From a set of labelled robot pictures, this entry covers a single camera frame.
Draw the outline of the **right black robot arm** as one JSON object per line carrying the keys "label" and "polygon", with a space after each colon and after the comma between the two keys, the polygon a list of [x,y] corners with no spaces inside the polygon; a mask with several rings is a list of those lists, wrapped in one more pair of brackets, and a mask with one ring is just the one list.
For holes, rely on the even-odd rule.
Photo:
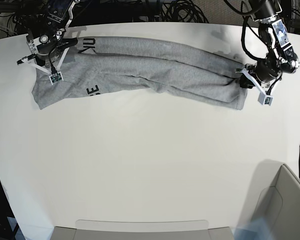
{"label": "right black robot arm", "polygon": [[63,81],[61,66],[70,49],[78,39],[65,38],[72,22],[73,8],[79,0],[49,0],[43,14],[42,28],[37,35],[31,31],[26,36],[30,55],[17,61],[18,65],[27,63],[48,76],[50,83]]}

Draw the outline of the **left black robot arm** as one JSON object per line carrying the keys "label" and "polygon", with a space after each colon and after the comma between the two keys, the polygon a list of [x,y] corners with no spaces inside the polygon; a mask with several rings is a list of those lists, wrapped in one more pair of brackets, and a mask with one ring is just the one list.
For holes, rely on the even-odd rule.
{"label": "left black robot arm", "polygon": [[[280,3],[277,0],[249,0],[247,3],[247,12],[240,12],[243,16],[241,46],[245,54],[256,63],[246,64],[236,72],[241,74],[240,87],[244,89],[256,87],[259,91],[258,102],[270,106],[274,98],[272,92],[283,74],[295,73],[300,62],[280,17],[282,12]],[[245,37],[249,19],[258,23],[257,37],[268,50],[264,58],[252,55],[246,48]]]}

